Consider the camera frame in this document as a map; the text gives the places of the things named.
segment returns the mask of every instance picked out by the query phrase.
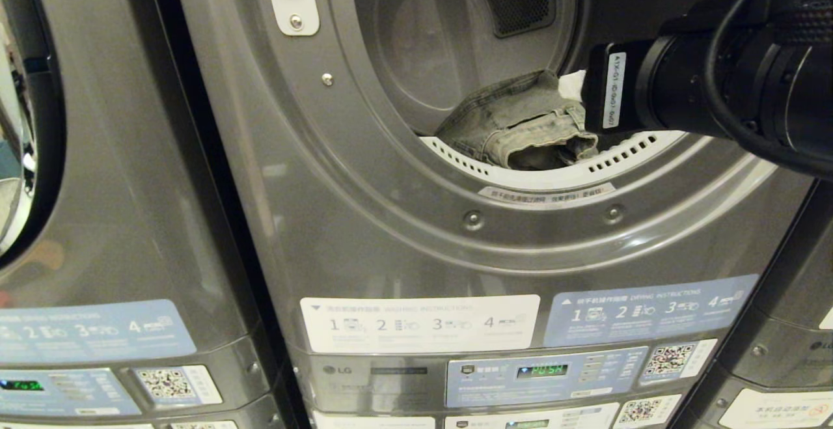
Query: denim fabric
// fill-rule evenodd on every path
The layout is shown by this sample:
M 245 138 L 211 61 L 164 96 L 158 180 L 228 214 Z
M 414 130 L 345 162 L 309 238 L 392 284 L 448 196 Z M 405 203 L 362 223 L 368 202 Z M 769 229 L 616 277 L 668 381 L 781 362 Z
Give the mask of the denim fabric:
M 563 98 L 558 78 L 539 70 L 470 94 L 437 137 L 472 159 L 509 169 L 543 171 L 598 154 L 584 130 L 584 107 Z

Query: washing machine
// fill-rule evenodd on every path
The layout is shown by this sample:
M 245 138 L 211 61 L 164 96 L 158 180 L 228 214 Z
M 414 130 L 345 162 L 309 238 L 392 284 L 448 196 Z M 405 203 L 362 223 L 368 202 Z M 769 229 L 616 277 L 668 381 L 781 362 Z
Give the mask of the washing machine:
M 0 426 L 292 427 L 154 0 L 0 32 Z
M 435 130 L 699 0 L 182 0 L 313 424 L 665 427 L 810 180 L 679 132 L 553 171 Z
M 675 428 L 833 426 L 833 185 L 813 189 Z

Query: screw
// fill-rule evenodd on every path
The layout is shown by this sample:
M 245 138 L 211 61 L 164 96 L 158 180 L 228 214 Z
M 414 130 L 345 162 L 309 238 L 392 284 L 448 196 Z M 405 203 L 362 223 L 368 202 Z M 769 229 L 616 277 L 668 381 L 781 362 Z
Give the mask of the screw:
M 292 16 L 289 16 L 289 25 L 292 26 L 292 29 L 300 31 L 300 29 L 303 29 L 304 27 L 304 21 L 301 20 L 301 17 L 298 16 L 298 14 L 292 14 Z

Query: black cable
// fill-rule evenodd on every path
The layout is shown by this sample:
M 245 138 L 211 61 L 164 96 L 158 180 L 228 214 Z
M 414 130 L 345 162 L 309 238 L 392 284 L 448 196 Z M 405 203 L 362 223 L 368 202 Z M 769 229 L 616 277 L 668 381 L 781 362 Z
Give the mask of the black cable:
M 735 19 L 746 2 L 747 0 L 735 0 L 732 3 L 726 16 L 723 17 L 717 27 L 714 37 L 711 38 L 708 52 L 705 54 L 703 87 L 705 102 L 711 111 L 711 116 L 718 126 L 723 129 L 723 132 L 726 132 L 726 135 L 731 136 L 740 147 L 754 155 L 809 176 L 833 180 L 833 162 L 813 156 L 801 156 L 782 147 L 779 143 L 760 138 L 756 133 L 741 124 L 741 120 L 735 117 L 729 106 L 720 97 L 720 90 L 715 79 L 715 67 L 720 44 L 723 43 L 723 38 L 726 37 L 726 32 L 729 31 L 732 20 Z

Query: digital display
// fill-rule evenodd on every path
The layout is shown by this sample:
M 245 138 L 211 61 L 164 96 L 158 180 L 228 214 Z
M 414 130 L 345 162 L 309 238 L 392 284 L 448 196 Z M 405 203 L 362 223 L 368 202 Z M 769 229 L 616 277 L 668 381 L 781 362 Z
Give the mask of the digital display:
M 34 380 L 0 380 L 0 388 L 3 388 L 3 390 L 44 391 L 41 382 Z
M 550 425 L 549 419 L 539 419 L 537 421 L 512 421 L 506 423 L 506 429 L 540 429 Z
M 519 367 L 518 378 L 557 378 L 557 376 L 565 376 L 569 368 L 570 366 L 567 364 L 559 364 L 558 366 Z

